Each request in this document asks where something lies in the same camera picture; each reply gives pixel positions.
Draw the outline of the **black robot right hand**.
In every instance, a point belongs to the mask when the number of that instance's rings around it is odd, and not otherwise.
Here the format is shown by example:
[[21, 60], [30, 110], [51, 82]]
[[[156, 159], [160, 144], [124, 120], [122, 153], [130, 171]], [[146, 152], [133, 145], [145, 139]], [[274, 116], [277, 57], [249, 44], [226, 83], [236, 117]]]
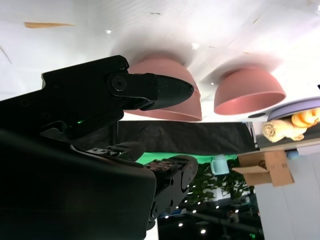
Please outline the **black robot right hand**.
[[179, 78], [130, 74], [120, 55], [42, 74], [41, 90], [0, 103], [0, 237], [3, 240], [143, 240], [188, 194], [198, 171], [178, 155], [142, 165], [138, 147], [80, 150], [76, 140], [121, 120], [188, 100]]

